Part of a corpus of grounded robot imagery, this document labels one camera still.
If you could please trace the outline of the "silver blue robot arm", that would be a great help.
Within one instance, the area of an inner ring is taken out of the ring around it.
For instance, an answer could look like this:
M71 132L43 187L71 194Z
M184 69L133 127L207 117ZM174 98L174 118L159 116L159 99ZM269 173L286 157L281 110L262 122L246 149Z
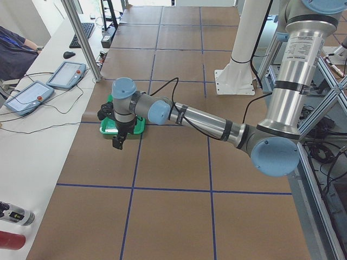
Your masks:
M325 39L333 34L346 1L284 1L279 27L288 34L279 75L266 117L256 126L237 124L165 97L138 91L132 79L112 84L112 115L118 129L113 146L122 149L141 116L162 125L172 121L191 126L213 139L232 143L247 153L263 174L285 176L297 167L299 116L316 71Z

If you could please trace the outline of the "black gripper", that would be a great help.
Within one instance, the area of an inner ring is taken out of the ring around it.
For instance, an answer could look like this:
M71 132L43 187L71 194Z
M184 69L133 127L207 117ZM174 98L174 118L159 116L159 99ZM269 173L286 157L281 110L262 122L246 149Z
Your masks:
M112 146L118 150L123 149L123 143L128 134L133 134L135 128L135 122L119 122L116 123L116 128L118 130L118 134L113 136L112 138Z

